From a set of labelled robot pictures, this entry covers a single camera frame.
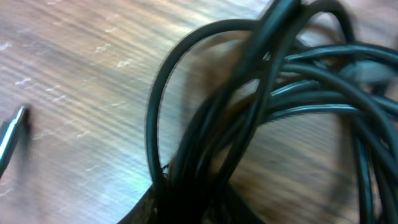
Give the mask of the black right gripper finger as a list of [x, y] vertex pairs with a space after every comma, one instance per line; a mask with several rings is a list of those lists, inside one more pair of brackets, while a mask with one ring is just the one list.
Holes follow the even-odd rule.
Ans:
[[172, 224], [172, 216], [166, 212], [166, 200], [171, 199], [172, 187], [167, 184], [160, 197], [156, 192], [152, 184], [118, 224]]

